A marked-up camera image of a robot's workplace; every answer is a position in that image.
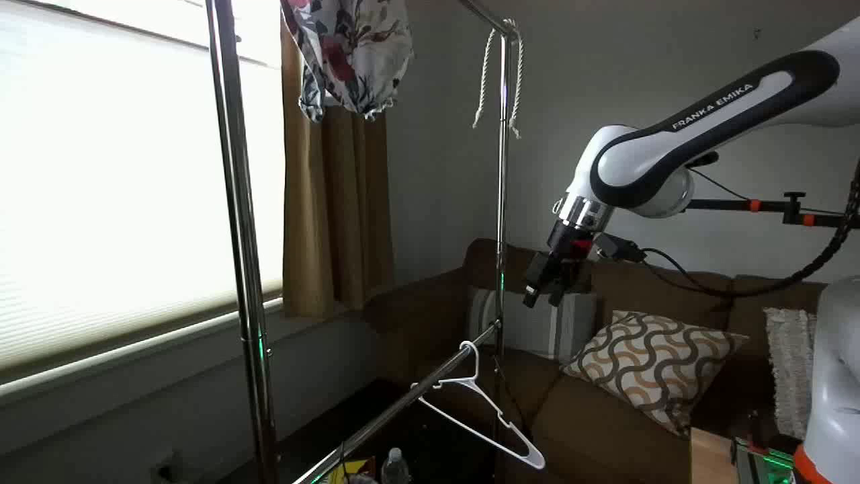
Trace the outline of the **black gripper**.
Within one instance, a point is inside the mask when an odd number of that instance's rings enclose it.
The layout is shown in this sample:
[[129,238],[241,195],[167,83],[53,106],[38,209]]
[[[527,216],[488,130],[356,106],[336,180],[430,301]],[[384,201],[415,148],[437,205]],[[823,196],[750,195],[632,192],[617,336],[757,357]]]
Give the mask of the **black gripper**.
[[590,244],[593,238],[589,232],[556,223],[547,235],[547,247],[527,266],[523,305],[534,308],[539,295],[547,295],[547,305],[556,308],[578,285]]

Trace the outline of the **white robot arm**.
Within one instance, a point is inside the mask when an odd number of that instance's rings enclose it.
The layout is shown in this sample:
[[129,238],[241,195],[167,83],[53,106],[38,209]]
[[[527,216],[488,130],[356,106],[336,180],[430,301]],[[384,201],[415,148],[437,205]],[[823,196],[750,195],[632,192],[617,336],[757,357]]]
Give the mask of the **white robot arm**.
[[[690,109],[648,126],[602,126],[559,199],[546,251],[523,278],[523,305],[562,295],[613,209],[665,218],[687,208],[692,164],[766,123],[860,122],[860,19],[766,62]],[[829,283],[817,305],[812,415],[794,468],[806,484],[860,484],[860,278]]]

